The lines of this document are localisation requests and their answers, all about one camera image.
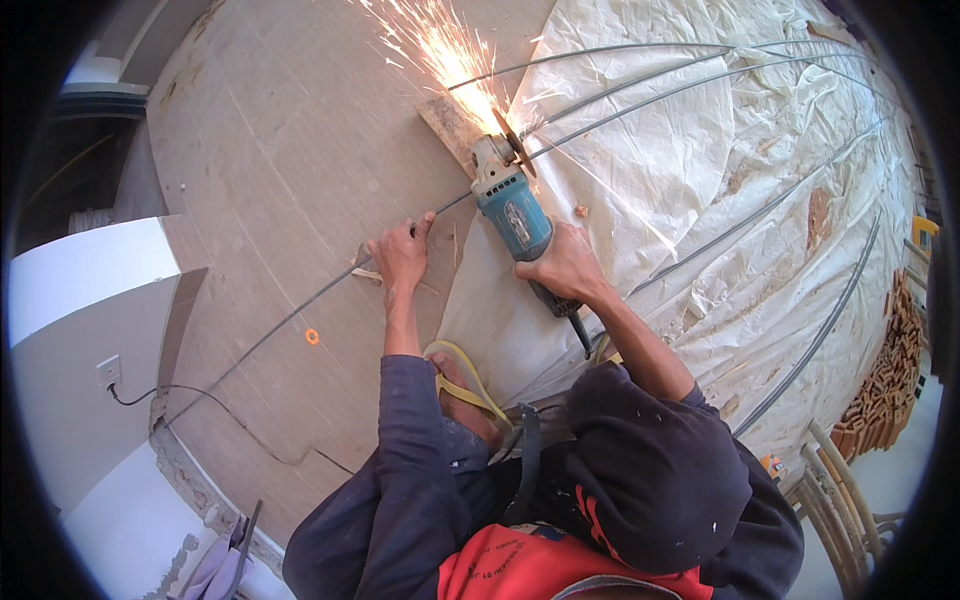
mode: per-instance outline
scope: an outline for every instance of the man's right hand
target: man's right hand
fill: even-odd
[[[546,251],[533,262],[518,262],[514,275],[534,279],[561,298],[590,305],[610,284],[590,245],[586,229],[563,221],[553,221],[553,238]]]

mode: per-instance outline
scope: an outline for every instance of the red shirt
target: red shirt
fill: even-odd
[[[647,575],[552,527],[527,534],[489,525],[440,565],[437,598],[551,598],[593,575],[631,577],[676,592],[684,600],[709,600],[713,594],[712,587],[700,583],[700,567],[672,575]]]

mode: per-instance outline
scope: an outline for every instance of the electrical outlet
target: electrical outlet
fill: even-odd
[[[113,399],[108,386],[112,383],[115,386],[120,385],[120,355],[114,354],[104,362],[97,365],[97,379],[100,381],[100,388],[104,396]]]

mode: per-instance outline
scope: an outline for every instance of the man's foot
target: man's foot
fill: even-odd
[[[467,381],[457,369],[456,362],[442,352],[427,354],[426,359],[433,363],[433,369],[442,373],[447,381],[460,388],[467,388]],[[475,433],[487,444],[490,454],[496,453],[503,445],[503,433],[479,406],[464,402],[452,396],[447,390],[440,390],[440,410],[448,419],[453,419]]]

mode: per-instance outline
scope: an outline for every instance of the stack of wooden blocks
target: stack of wooden blocks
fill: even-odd
[[[890,448],[906,426],[920,377],[923,322],[907,287],[905,271],[894,272],[887,293],[883,347],[856,397],[833,426],[830,438],[844,460],[874,448]]]

